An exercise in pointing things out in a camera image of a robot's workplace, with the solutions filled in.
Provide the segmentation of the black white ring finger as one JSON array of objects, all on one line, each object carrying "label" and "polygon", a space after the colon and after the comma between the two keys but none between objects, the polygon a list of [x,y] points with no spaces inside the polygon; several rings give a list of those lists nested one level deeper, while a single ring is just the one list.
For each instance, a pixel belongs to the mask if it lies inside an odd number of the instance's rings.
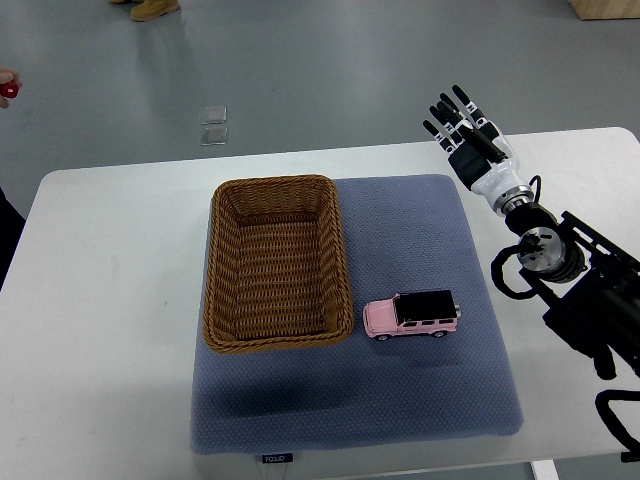
[{"label": "black white ring finger", "polygon": [[441,133],[438,129],[435,129],[436,133],[434,134],[434,138],[439,143],[442,143],[445,140],[449,141],[450,143],[463,142],[462,136],[456,130],[456,126],[463,119],[463,116],[456,107],[452,107],[447,102],[438,102],[436,105],[430,106],[429,111],[444,128],[444,133]]}]

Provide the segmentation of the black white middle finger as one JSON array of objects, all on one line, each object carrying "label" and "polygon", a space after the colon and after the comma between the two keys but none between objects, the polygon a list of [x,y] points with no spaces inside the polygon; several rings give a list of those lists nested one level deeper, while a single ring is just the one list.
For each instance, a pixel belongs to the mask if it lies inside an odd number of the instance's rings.
[{"label": "black white middle finger", "polygon": [[469,130],[469,119],[446,93],[440,94],[439,112],[443,118],[442,124],[448,131],[459,130],[460,128]]}]

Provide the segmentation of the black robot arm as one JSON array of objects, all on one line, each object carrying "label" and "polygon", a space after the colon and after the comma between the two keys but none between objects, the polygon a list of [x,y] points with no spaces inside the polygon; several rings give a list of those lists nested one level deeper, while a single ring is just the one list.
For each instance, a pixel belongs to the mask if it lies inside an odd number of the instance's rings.
[{"label": "black robot arm", "polygon": [[638,260],[573,214],[545,209],[540,178],[520,176],[510,143],[459,86],[429,111],[423,126],[458,179],[518,238],[491,263],[495,287],[514,300],[542,299],[546,326],[591,358],[600,378],[615,378],[616,357],[637,372]]}]

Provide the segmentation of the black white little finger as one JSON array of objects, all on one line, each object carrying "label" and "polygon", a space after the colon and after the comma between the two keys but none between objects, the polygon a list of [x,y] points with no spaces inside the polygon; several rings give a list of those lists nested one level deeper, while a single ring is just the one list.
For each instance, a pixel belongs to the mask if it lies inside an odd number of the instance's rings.
[{"label": "black white little finger", "polygon": [[429,120],[422,122],[423,127],[433,136],[435,141],[446,153],[453,153],[456,150],[456,145],[446,135],[444,135],[436,126],[434,126]]}]

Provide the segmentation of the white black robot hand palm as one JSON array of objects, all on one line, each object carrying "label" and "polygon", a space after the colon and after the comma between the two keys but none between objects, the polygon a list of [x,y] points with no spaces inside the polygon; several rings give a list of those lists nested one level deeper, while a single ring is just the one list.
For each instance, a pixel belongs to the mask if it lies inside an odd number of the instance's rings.
[{"label": "white black robot hand palm", "polygon": [[468,142],[467,132],[457,130],[463,138],[456,150],[448,153],[448,162],[465,188],[484,197],[496,214],[509,214],[515,208],[532,202],[532,189],[519,175],[519,160],[502,132],[491,121],[477,128],[499,149],[506,153],[501,163],[490,163]]}]

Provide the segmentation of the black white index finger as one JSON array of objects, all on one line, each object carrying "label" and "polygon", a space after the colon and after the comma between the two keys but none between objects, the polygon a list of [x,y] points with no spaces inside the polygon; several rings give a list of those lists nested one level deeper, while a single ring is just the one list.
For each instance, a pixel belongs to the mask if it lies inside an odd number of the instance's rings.
[{"label": "black white index finger", "polygon": [[486,117],[476,103],[467,95],[467,93],[458,85],[452,86],[454,95],[462,102],[468,115],[478,127],[486,124]]}]

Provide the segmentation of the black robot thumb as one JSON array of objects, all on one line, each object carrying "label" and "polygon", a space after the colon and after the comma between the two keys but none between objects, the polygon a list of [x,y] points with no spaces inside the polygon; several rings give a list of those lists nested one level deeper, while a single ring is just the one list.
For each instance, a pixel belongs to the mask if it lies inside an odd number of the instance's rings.
[{"label": "black robot thumb", "polygon": [[490,163],[501,163],[506,159],[506,153],[476,128],[469,128],[467,142]]}]

